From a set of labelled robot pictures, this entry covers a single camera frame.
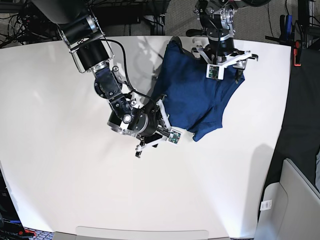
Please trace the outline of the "grey plastic bin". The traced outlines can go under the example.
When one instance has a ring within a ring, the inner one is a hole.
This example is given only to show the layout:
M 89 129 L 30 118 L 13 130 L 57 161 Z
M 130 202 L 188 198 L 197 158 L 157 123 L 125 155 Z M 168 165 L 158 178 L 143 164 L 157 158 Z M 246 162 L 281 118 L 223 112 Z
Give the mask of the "grey plastic bin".
M 318 240 L 320 193 L 290 160 L 264 191 L 255 240 Z

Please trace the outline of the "blue handled tool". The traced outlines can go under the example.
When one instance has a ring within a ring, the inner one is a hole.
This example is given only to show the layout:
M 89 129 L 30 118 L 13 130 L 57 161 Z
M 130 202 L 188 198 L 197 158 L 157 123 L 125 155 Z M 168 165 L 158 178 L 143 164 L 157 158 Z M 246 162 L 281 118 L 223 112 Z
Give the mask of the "blue handled tool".
M 285 17 L 285 38 L 288 40 L 292 34 L 292 15 Z

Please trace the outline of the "red and black clamp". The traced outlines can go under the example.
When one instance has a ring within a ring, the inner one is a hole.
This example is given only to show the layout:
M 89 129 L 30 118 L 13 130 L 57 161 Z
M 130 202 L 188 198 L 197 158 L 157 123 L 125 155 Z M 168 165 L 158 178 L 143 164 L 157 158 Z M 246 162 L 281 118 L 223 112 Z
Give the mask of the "red and black clamp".
M 293 47 L 293 65 L 295 67 L 300 67 L 302 43 L 300 40 L 296 40 Z

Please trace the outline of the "black cloth side table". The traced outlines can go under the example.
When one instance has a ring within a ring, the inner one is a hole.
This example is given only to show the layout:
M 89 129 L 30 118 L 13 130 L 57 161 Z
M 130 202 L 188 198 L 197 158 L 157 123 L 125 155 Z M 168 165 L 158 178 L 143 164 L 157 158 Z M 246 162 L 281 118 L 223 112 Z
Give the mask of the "black cloth side table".
M 320 187 L 320 52 L 304 49 L 292 66 L 284 118 L 265 186 L 280 181 L 290 159 L 316 188 Z

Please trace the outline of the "blue long-sleeve T-shirt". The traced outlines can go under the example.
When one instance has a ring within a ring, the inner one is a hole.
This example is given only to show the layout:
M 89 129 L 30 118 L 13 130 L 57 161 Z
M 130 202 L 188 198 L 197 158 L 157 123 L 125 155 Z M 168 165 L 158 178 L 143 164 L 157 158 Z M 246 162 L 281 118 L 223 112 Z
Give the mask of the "blue long-sleeve T-shirt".
M 173 127 L 193 133 L 198 142 L 206 134 L 222 128 L 224 110 L 238 87 L 236 69 L 229 66 L 223 80 L 206 77 L 207 66 L 187 54 L 178 37 L 166 46 L 152 98 L 164 94 L 164 108 Z

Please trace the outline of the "black box with red label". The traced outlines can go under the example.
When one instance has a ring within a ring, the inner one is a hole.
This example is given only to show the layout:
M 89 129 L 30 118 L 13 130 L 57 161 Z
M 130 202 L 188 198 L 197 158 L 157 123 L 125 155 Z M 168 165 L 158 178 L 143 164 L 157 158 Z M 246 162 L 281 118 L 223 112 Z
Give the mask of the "black box with red label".
M 20 221 L 9 191 L 7 189 L 4 177 L 0 173 L 0 239 L 1 240 L 22 240 L 24 234 Z

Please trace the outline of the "grey tray at table edge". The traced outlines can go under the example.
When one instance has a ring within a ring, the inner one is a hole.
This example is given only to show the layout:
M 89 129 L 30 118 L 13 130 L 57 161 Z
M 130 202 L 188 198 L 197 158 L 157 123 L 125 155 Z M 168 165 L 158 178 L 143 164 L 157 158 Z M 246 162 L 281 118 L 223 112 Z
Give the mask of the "grey tray at table edge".
M 56 231 L 54 240 L 209 240 L 207 230 L 145 231 L 78 226 L 75 233 Z

